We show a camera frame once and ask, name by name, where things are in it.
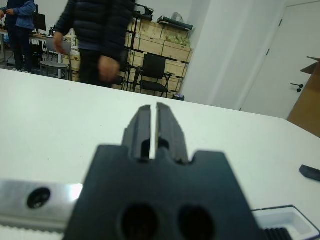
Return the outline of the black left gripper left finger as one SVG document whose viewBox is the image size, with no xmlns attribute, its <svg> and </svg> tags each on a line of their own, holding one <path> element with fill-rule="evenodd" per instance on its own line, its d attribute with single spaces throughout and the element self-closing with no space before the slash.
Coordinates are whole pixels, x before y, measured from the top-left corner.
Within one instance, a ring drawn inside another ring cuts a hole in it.
<svg viewBox="0 0 320 240">
<path fill-rule="evenodd" d="M 141 106 L 124 130 L 122 145 L 128 148 L 128 156 L 137 160 L 150 159 L 151 106 Z"/>
</svg>

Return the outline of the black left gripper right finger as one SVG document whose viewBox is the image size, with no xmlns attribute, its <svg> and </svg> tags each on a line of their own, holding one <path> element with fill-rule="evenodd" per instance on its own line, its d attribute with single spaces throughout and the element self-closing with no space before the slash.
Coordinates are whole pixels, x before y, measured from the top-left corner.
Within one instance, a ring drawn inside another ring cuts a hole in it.
<svg viewBox="0 0 320 240">
<path fill-rule="evenodd" d="M 184 132 L 171 108 L 161 102 L 156 105 L 156 147 L 166 149 L 170 158 L 180 165 L 188 164 L 188 152 Z"/>
</svg>

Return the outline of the bare hand of jacketed person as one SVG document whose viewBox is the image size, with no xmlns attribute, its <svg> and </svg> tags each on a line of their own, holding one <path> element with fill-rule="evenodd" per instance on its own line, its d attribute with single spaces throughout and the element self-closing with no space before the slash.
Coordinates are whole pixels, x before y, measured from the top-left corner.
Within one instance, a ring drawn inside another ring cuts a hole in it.
<svg viewBox="0 0 320 240">
<path fill-rule="evenodd" d="M 64 39 L 64 35 L 56 31 L 53 36 L 53 45 L 57 53 L 66 55 L 67 53 L 63 47 L 63 39 Z"/>
<path fill-rule="evenodd" d="M 107 56 L 101 56 L 98 62 L 100 80 L 111 83 L 118 75 L 120 64 Z"/>
</svg>

